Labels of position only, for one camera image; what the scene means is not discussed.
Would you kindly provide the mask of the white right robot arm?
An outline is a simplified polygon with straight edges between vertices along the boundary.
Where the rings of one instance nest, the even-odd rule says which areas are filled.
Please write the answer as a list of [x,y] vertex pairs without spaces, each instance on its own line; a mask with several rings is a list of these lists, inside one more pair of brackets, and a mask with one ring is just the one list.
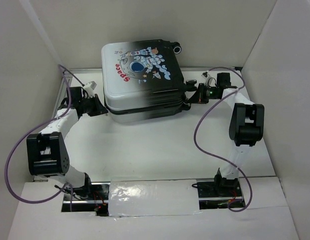
[[264,106],[256,104],[240,93],[239,88],[232,85],[230,73],[220,72],[216,78],[208,71],[202,74],[205,83],[200,83],[190,104],[206,104],[209,100],[222,100],[232,110],[229,124],[229,138],[232,149],[227,165],[218,169],[213,190],[218,196],[226,195],[236,188],[239,178],[239,168],[242,167],[248,153],[263,137]]

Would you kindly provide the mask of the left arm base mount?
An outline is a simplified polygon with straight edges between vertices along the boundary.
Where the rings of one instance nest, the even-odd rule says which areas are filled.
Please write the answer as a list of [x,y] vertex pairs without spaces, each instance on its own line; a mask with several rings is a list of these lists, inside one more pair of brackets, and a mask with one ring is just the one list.
[[79,196],[70,187],[63,190],[62,213],[92,213],[100,217],[108,217],[110,182],[93,182],[86,196]]

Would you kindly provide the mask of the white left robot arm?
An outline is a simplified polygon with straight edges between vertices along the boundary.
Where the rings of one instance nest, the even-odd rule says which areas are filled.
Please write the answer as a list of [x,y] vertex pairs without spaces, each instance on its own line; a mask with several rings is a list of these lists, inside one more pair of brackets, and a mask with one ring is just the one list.
[[65,137],[83,115],[95,117],[108,112],[94,92],[95,87],[93,81],[71,87],[61,101],[55,119],[26,140],[30,174],[69,183],[74,194],[83,200],[93,195],[93,186],[87,173],[71,166]]

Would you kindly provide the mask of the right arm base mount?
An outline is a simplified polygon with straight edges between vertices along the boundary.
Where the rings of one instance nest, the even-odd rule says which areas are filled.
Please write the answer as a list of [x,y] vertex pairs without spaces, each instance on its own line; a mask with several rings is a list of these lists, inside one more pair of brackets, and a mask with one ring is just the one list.
[[246,206],[240,184],[235,187],[217,187],[215,182],[197,181],[191,185],[197,189],[200,210],[226,209],[230,204],[232,209]]

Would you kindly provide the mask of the grey-lined suitcase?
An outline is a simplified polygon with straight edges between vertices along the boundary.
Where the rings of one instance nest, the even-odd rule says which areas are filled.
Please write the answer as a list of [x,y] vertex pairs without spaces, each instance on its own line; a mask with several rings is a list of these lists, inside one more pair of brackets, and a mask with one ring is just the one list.
[[101,49],[105,107],[121,124],[190,110],[177,55],[181,44],[162,39],[109,43]]

